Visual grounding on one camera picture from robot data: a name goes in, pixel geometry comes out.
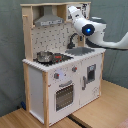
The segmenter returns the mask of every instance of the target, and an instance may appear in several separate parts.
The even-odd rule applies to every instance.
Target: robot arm
[[[82,15],[81,11],[74,6],[68,8],[72,16],[72,23],[76,32],[79,36],[85,35],[87,38],[87,44],[94,44],[95,47],[111,48],[111,49],[128,49],[128,33],[122,38],[121,41],[114,42],[104,42],[104,32],[106,28],[106,23],[97,17],[93,17],[92,21],[87,20]]]

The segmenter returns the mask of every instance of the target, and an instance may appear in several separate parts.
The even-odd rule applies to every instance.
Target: white toy kitchen
[[[21,5],[26,55],[23,60],[26,107],[46,127],[101,95],[105,50],[89,48],[85,37],[72,36],[76,30],[68,12],[68,7],[73,5],[81,9],[88,19],[90,4]],[[68,49],[71,39],[74,47]],[[53,61],[47,58],[47,62],[43,62],[38,58],[39,53],[50,53]]]

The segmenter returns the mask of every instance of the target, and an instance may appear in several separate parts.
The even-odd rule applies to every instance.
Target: cabinet door
[[[99,97],[102,54],[82,61],[80,107]]]

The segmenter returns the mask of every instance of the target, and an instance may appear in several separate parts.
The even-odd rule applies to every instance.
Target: door handle
[[[84,87],[82,87],[82,90],[85,90],[86,88],[86,77],[85,76],[83,76],[83,80],[84,80]]]
[[[72,80],[68,81],[66,84],[61,84],[59,87],[66,87],[72,83]]]

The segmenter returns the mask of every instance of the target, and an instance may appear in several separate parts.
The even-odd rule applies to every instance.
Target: gray wall
[[[108,24],[105,41],[119,41],[128,31],[128,1],[86,1],[92,2],[91,16],[101,17]],[[0,0],[0,116],[15,110],[21,101],[25,101],[22,66],[25,55],[20,4],[43,2],[60,1]],[[106,51],[103,70],[105,80],[128,88],[127,54],[127,51]]]

